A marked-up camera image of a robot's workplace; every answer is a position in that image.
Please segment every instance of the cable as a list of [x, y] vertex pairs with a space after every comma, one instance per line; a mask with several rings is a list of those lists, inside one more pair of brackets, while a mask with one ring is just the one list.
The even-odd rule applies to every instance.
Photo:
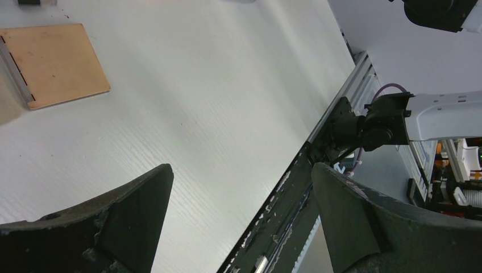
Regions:
[[[395, 87], [395, 88], [398, 88], [402, 93], [408, 93], [408, 91], [400, 84], [395, 84], [395, 83], [385, 84], [384, 86], [380, 87], [380, 89], [378, 89], [378, 91], [375, 93], [375, 96], [372, 99], [372, 103], [375, 102], [375, 100], [378, 98], [381, 92], [383, 92], [385, 89], [389, 87]], [[351, 171], [345, 173], [347, 176], [353, 177], [353, 175], [355, 175], [356, 169], [358, 169], [358, 166], [362, 164], [362, 161], [360, 160], [360, 158], [362, 158], [362, 154], [364, 152], [365, 150], [363, 148], [360, 148], [360, 150], [358, 151], [358, 156], [356, 157], [356, 160], [355, 160], [355, 165], [353, 166]]]

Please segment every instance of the wooden panel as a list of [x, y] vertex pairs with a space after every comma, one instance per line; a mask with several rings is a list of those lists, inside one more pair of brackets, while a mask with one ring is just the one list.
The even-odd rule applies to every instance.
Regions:
[[30, 109], [109, 91], [81, 24], [6, 28], [0, 34], [34, 96]]

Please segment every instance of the table surface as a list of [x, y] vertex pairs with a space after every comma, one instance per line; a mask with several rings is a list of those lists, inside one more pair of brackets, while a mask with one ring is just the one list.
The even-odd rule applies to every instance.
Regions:
[[64, 23], [111, 92], [0, 126], [0, 223], [170, 163], [153, 272], [218, 269], [354, 67], [326, 0], [0, 0], [0, 28]]

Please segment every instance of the white wall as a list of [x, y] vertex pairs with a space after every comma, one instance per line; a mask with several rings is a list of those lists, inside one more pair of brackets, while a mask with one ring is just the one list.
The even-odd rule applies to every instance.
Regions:
[[417, 26], [396, 0], [329, 0], [348, 42], [368, 51], [382, 84], [412, 93], [482, 90], [482, 35]]

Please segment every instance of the brown wooden board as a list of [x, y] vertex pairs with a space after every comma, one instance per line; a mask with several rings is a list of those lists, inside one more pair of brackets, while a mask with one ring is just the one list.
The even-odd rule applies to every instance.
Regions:
[[110, 90], [83, 25], [4, 28], [0, 35], [34, 97], [30, 109]]

